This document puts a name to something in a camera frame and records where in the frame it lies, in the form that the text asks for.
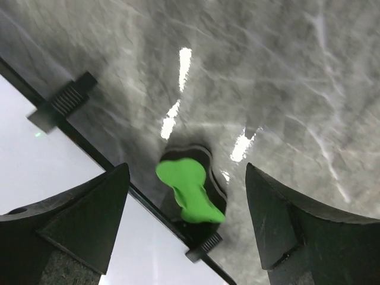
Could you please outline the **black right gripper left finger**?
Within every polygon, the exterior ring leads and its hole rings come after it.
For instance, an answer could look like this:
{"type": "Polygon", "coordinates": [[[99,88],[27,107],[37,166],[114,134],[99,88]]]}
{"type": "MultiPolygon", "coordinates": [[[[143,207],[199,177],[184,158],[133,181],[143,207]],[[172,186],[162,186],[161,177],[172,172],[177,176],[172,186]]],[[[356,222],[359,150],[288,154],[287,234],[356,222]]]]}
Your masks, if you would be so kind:
{"type": "Polygon", "coordinates": [[[98,284],[130,186],[126,163],[1,216],[2,284],[98,284]]]}

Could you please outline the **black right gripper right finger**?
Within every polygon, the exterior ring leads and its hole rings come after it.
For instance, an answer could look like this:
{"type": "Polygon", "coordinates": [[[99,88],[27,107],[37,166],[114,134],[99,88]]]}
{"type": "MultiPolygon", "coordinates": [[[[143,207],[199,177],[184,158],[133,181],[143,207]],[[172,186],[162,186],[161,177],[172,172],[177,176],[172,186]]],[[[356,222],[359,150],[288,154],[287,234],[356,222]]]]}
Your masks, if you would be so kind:
{"type": "Polygon", "coordinates": [[[246,167],[261,267],[271,284],[378,284],[379,220],[321,203],[246,167]]]}

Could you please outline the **green whiteboard eraser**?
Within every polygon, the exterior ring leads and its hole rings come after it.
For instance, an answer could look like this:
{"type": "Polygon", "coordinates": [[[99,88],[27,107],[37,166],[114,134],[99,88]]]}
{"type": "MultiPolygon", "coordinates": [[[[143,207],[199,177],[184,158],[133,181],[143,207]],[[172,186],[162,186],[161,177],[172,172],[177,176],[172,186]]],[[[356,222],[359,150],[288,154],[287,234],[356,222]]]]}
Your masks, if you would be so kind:
{"type": "Polygon", "coordinates": [[[208,148],[193,144],[165,149],[156,175],[173,190],[183,221],[216,227],[225,221],[227,194],[214,175],[208,148]]]}

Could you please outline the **black framed whiteboard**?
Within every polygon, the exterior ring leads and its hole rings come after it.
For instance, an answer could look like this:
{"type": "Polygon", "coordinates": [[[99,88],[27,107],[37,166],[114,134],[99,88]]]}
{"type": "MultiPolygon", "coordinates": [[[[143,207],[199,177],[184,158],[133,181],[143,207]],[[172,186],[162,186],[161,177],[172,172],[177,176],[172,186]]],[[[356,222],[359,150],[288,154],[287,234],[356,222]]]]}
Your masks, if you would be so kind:
{"type": "MultiPolygon", "coordinates": [[[[28,115],[42,103],[7,63],[1,63],[1,216],[26,212],[29,204],[63,192],[112,169],[72,125],[49,134],[28,115]]],[[[129,189],[108,271],[84,268],[55,250],[45,270],[53,284],[233,284],[211,258],[193,263],[188,238],[135,186],[129,189]]]]}

